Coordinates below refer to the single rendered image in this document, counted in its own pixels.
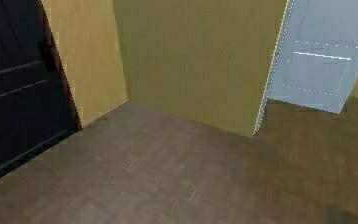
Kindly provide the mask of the black room door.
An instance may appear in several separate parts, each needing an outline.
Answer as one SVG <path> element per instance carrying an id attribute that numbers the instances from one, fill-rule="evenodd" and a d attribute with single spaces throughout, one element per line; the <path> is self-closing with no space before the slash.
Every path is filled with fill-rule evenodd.
<path id="1" fill-rule="evenodd" d="M 43 40 L 55 71 L 41 58 Z M 79 128 L 42 0 L 0 0 L 0 177 Z"/>

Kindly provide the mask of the pale grey room door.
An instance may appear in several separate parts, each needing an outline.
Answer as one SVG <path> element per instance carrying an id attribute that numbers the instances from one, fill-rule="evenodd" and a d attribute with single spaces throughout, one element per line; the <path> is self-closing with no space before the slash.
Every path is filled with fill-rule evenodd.
<path id="1" fill-rule="evenodd" d="M 358 0 L 287 0 L 255 128 L 267 101 L 339 114 L 358 79 Z"/>

